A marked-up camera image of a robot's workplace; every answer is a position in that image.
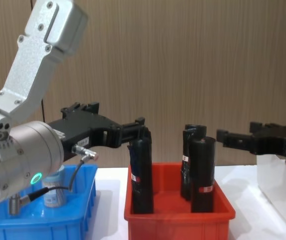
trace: red plastic bin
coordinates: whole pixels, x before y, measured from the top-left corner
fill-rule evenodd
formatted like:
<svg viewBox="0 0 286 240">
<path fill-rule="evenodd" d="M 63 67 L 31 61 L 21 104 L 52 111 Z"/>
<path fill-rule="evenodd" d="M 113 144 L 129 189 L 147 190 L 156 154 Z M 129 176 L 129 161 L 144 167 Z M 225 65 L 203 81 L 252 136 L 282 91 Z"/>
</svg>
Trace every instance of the red plastic bin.
<svg viewBox="0 0 286 240">
<path fill-rule="evenodd" d="M 235 210 L 215 182 L 214 212 L 191 213 L 180 196 L 180 163 L 153 163 L 154 213 L 133 214 L 129 167 L 124 217 L 129 240 L 227 240 Z"/>
</svg>

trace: black cylinder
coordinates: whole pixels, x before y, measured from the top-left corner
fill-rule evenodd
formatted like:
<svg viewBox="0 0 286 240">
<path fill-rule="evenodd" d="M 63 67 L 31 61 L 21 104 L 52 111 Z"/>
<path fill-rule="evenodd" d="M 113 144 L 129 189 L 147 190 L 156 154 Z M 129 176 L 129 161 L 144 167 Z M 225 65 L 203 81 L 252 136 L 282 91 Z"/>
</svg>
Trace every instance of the black cylinder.
<svg viewBox="0 0 286 240">
<path fill-rule="evenodd" d="M 191 199 L 191 181 L 189 177 L 190 163 L 189 163 L 189 153 L 188 153 L 188 139 L 191 136 L 196 138 L 203 138 L 206 136 L 206 126 L 202 125 L 185 125 L 185 130 L 183 131 L 183 160 L 181 167 L 181 196 L 186 199 Z"/>
<path fill-rule="evenodd" d="M 132 171 L 132 205 L 134 214 L 154 212 L 152 181 L 152 143 L 147 137 L 128 146 Z"/>
<path fill-rule="evenodd" d="M 214 203 L 215 142 L 212 137 L 190 137 L 192 213 L 211 213 Z"/>
</svg>

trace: cable connector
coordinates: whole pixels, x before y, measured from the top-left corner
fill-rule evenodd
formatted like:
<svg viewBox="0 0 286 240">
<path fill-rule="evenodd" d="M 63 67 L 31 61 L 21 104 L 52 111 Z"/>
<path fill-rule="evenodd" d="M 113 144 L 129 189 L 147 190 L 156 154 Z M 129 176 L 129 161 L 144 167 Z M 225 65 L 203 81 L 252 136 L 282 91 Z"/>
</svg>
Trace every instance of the cable connector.
<svg viewBox="0 0 286 240">
<path fill-rule="evenodd" d="M 88 162 L 89 160 L 97 161 L 98 159 L 98 153 L 93 152 L 90 149 L 83 148 L 77 144 L 72 147 L 72 153 L 82 156 L 81 160 L 84 163 Z"/>
</svg>

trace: white table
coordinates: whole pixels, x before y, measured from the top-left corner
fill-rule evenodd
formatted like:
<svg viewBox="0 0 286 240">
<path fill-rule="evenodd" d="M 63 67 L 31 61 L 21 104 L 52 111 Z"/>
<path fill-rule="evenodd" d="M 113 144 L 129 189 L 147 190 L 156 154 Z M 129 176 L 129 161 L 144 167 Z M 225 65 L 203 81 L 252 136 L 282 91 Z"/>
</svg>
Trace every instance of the white table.
<svg viewBox="0 0 286 240">
<path fill-rule="evenodd" d="M 257 185 L 256 166 L 217 166 L 215 179 L 236 210 L 229 240 L 286 240 L 286 223 Z M 100 168 L 88 240 L 128 240 L 127 168 Z"/>
</svg>

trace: robotic arm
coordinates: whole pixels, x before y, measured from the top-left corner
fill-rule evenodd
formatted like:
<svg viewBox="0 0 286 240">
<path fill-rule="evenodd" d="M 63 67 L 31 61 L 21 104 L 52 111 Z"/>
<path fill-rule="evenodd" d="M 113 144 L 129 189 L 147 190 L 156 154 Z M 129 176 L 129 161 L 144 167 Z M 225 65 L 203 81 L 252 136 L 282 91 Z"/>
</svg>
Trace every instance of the robotic arm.
<svg viewBox="0 0 286 240">
<path fill-rule="evenodd" d="M 87 22 L 72 0 L 38 0 L 17 40 L 18 51 L 0 91 L 0 201 L 57 171 L 76 154 L 96 158 L 93 146 L 118 148 L 150 133 L 144 119 L 119 125 L 98 115 L 98 103 L 63 108 L 50 124 L 26 120 L 40 105 L 56 65 L 73 54 Z"/>
</svg>

